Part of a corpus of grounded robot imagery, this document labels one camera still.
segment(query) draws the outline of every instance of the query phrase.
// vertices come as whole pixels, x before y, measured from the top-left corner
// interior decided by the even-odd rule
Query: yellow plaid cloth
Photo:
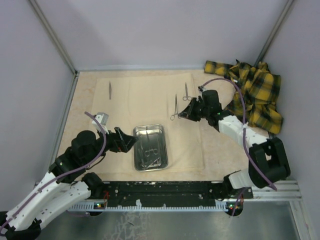
[[[259,62],[257,68],[245,62],[239,62],[238,60],[236,62],[236,65],[233,66],[206,61],[204,72],[237,80],[237,85],[241,88],[245,102],[245,115],[248,125],[278,134],[284,121],[276,110],[281,77],[271,74],[265,62]],[[225,109],[230,110],[238,118],[242,117],[243,110],[237,91]]]

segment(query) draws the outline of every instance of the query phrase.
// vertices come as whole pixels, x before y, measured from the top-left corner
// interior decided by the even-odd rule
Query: beige towel
[[[109,100],[109,82],[112,93]],[[136,126],[161,124],[164,127],[168,167],[159,171],[138,172],[134,167],[134,150],[129,153],[108,151],[105,160],[92,168],[103,174],[141,175],[141,180],[152,180],[169,172],[201,171],[204,168],[199,123],[178,119],[173,121],[175,95],[178,111],[190,101],[183,101],[185,83],[189,96],[196,97],[194,81],[190,73],[163,76],[116,77],[97,80],[91,112],[109,115],[107,128],[120,127],[126,134],[133,134]],[[89,129],[94,131],[91,123]]]

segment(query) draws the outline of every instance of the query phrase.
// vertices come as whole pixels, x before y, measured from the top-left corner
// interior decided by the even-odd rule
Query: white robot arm
[[[247,128],[230,111],[222,110],[217,91],[204,90],[201,93],[201,96],[191,99],[179,116],[195,122],[205,118],[210,126],[243,147],[249,159],[248,168],[224,177],[223,183],[230,195],[246,187],[273,187],[273,183],[290,175],[285,148],[279,138],[269,139],[258,134]]]
[[[99,138],[89,130],[80,132],[33,191],[12,210],[0,212],[2,236],[8,240],[35,240],[41,229],[72,205],[102,193],[104,184],[94,172],[84,175],[81,181],[75,179],[99,155],[104,157],[106,151],[127,153],[138,138],[124,134],[118,127],[115,133],[108,131],[108,115],[103,112],[91,117]],[[5,235],[1,233],[3,228],[7,229]]]

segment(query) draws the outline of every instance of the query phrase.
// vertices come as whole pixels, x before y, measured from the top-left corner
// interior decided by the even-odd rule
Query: white wall
[[[78,70],[255,63],[286,0],[38,0]]]
[[[296,1],[265,57],[282,76],[280,138],[320,237],[320,1]]]
[[[49,164],[72,74],[26,0],[0,1],[0,211]]]

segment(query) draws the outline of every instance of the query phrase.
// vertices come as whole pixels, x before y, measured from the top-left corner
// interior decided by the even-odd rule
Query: stainless steel tray
[[[137,171],[155,171],[168,166],[165,131],[160,124],[137,126],[133,135],[139,138],[134,145],[134,167]]]

